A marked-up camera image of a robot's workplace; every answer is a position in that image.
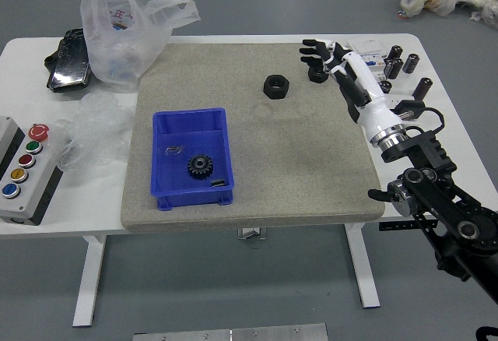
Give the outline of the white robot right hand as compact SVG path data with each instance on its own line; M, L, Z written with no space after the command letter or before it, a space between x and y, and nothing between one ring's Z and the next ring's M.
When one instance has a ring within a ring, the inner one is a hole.
M364 128L372 146L385 149L408 139L406 125L388 108L384 92L360 55L338 42L306 39L302 44L300 60L339 84L352 120Z

